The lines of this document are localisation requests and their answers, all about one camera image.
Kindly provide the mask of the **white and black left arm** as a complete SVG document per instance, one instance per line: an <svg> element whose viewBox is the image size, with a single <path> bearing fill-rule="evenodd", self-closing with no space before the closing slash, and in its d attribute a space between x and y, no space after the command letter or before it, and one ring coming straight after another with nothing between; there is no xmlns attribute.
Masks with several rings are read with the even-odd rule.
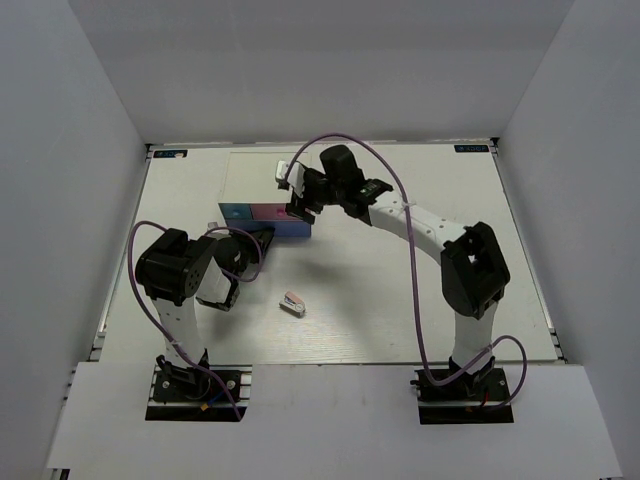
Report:
<svg viewBox="0 0 640 480"><path fill-rule="evenodd" d="M195 305L228 311L240 284L257 278L274 238L272 227L248 232L215 228L197 239L183 230L166 230L137 260L134 278L158 311L169 334L160 369L176 380L188 398L199 399L211 387L208 353L201 341Z"/></svg>

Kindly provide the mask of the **pink drawer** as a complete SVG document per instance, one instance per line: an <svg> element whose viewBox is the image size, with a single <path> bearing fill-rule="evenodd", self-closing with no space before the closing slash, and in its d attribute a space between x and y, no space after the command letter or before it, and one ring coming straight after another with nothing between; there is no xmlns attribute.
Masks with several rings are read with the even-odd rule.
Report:
<svg viewBox="0 0 640 480"><path fill-rule="evenodd" d="M251 205L252 217L256 221L294 221L285 210L284 203L255 203Z"/></svg>

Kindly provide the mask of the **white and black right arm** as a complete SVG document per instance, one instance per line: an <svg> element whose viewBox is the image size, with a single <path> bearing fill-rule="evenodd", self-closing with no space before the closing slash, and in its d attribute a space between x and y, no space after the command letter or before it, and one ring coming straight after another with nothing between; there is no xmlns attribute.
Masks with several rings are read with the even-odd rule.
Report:
<svg viewBox="0 0 640 480"><path fill-rule="evenodd" d="M286 213L313 224L324 207L338 205L348 216L407 241L410 251L432 258L454 312L450 375L441 383L451 383L463 398L477 397L495 363L494 317L511 279L493 229L483 222L450 222L410 203L402 186L366 177L345 145L325 149L320 161L321 170L297 160L278 163L275 180L292 193Z"/></svg>

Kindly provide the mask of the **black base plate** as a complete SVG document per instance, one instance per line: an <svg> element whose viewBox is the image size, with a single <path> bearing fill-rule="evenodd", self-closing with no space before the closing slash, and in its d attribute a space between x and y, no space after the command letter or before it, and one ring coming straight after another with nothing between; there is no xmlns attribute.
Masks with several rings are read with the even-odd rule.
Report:
<svg viewBox="0 0 640 480"><path fill-rule="evenodd" d="M164 422L239 422L249 405L252 384L251 366L219 366L213 371L225 382L240 417L221 386L210 376L200 387L171 379L158 366L154 368L146 421Z"/></svg>
<svg viewBox="0 0 640 480"><path fill-rule="evenodd" d="M502 368L494 368L471 392L460 381L443 387L431 384L425 372L415 371L410 381L417 393L421 425L512 424L510 405L499 407L510 397Z"/></svg>

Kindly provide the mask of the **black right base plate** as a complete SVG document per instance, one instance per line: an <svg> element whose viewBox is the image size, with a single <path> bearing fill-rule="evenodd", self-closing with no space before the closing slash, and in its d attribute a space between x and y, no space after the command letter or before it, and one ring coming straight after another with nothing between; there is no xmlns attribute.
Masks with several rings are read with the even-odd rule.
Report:
<svg viewBox="0 0 640 480"><path fill-rule="evenodd" d="M510 405L499 407L510 397L502 368L494 368L471 392L460 381L443 387L431 384L425 372L415 371L410 381L417 393L421 425L512 424Z"/></svg>

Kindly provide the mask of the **blue wide drawer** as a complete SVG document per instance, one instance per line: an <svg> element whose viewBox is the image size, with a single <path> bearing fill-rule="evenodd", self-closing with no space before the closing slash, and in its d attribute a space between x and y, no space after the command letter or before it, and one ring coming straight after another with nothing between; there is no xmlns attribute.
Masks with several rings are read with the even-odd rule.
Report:
<svg viewBox="0 0 640 480"><path fill-rule="evenodd" d="M247 232L271 228L274 236L280 238L310 238L312 233L312 226L303 221L229 219L226 224Z"/></svg>

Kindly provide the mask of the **light blue small drawer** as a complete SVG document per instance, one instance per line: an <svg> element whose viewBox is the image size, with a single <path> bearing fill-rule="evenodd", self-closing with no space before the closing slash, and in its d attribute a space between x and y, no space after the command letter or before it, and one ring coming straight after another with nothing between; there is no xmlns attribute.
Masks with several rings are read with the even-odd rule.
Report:
<svg viewBox="0 0 640 480"><path fill-rule="evenodd" d="M252 220L251 206L247 203L220 203L220 211L226 220Z"/></svg>

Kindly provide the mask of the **right corner label sticker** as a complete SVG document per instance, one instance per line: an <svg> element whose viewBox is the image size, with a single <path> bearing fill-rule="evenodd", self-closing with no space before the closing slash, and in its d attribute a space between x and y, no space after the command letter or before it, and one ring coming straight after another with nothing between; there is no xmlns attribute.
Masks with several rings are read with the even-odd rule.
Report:
<svg viewBox="0 0 640 480"><path fill-rule="evenodd" d="M456 153L489 153L490 148L488 145L482 144L455 144L454 150Z"/></svg>

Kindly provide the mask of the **corner label sticker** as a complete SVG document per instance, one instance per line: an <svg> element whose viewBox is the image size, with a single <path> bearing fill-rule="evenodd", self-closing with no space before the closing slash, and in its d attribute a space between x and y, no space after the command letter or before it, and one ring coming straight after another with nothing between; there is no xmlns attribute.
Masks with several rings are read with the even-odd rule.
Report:
<svg viewBox="0 0 640 480"><path fill-rule="evenodd" d="M153 152L153 158L161 159L186 158L187 155L186 149L156 150Z"/></svg>
<svg viewBox="0 0 640 480"><path fill-rule="evenodd" d="M482 144L455 144L454 150L456 153L489 153L490 148L488 145Z"/></svg>

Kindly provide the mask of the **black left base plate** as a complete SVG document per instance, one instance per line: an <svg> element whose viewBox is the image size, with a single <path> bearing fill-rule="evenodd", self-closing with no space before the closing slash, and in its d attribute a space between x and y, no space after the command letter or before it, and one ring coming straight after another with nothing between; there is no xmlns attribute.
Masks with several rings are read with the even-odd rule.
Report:
<svg viewBox="0 0 640 480"><path fill-rule="evenodd" d="M154 368L146 421L164 422L239 422L249 405L252 384L251 366L219 366L213 371L225 382L240 417L221 386L210 376L200 387L171 379L158 366Z"/></svg>

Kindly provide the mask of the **white drawer cabinet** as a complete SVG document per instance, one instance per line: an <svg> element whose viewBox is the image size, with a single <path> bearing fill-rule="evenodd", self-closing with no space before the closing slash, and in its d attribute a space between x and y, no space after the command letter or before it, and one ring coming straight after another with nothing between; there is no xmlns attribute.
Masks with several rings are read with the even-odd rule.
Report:
<svg viewBox="0 0 640 480"><path fill-rule="evenodd" d="M290 162L293 157L293 151L232 151L228 157L219 203L287 203L291 192L278 188L275 174L280 161Z"/></svg>

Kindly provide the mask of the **left corner label sticker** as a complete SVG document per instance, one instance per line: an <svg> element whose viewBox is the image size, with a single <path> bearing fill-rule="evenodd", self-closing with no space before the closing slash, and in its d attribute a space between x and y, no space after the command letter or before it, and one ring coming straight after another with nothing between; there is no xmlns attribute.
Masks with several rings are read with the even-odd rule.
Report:
<svg viewBox="0 0 640 480"><path fill-rule="evenodd" d="M187 155L186 149L156 150L153 152L153 158L161 159L186 158Z"/></svg>

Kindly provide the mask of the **pink white small stapler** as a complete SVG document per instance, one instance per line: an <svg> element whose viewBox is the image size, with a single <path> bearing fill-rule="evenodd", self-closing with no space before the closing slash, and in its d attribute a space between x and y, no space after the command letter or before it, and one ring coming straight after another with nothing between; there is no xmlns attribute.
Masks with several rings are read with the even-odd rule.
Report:
<svg viewBox="0 0 640 480"><path fill-rule="evenodd" d="M287 291L284 294L283 298L279 301L279 307L298 318L302 318L306 314L304 301L291 291Z"/></svg>

